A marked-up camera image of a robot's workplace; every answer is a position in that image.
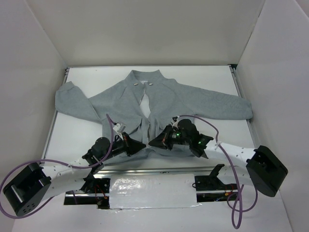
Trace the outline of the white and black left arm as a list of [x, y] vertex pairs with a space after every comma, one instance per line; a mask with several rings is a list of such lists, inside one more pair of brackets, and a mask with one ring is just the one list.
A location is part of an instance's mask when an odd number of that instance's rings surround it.
[[40, 166], [38, 162], [28, 164], [7, 185], [3, 194], [15, 214], [14, 219], [25, 218], [35, 213], [35, 208], [49, 198], [68, 191], [80, 190], [84, 193], [101, 191], [103, 187], [94, 175], [103, 168], [104, 161], [118, 155], [132, 156], [146, 145], [134, 140], [128, 134], [115, 136], [111, 143], [108, 138], [98, 138], [81, 159], [72, 164]]

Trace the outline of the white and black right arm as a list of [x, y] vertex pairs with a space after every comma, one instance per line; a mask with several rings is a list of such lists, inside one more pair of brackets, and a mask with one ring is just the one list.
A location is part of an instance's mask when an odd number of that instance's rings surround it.
[[287, 168], [268, 147], [244, 148], [218, 142], [200, 133], [189, 119], [175, 119], [149, 145], [167, 150], [175, 145], [186, 145], [196, 157], [229, 162], [229, 168], [218, 165], [210, 177], [215, 189], [231, 184], [228, 174], [240, 170], [243, 172], [238, 176], [241, 185], [252, 185], [260, 193], [275, 197], [288, 174]]

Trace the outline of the grey zip-up jacket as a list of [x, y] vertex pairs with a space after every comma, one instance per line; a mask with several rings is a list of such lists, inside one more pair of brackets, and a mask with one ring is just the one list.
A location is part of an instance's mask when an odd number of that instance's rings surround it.
[[126, 133], [143, 144], [157, 137], [174, 116], [217, 120], [253, 116], [251, 103], [241, 97], [183, 85], [160, 71], [132, 70], [124, 80], [93, 97], [67, 82], [55, 94], [55, 107], [62, 114], [101, 124], [106, 138], [111, 136], [109, 119], [124, 123]]

